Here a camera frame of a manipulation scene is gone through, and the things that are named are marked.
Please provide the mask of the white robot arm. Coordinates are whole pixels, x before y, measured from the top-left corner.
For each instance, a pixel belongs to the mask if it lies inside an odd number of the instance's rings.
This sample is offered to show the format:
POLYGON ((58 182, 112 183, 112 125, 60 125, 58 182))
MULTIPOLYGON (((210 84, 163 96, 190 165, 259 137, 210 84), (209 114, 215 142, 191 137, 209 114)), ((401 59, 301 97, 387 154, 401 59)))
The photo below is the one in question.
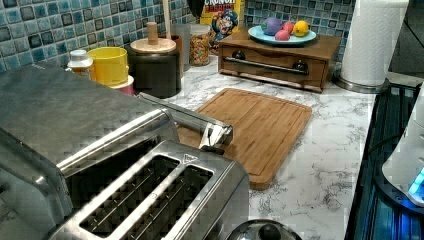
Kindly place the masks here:
POLYGON ((424 168, 424 93, 418 97, 405 131, 395 150, 382 166, 388 182, 414 205, 422 207, 424 168))

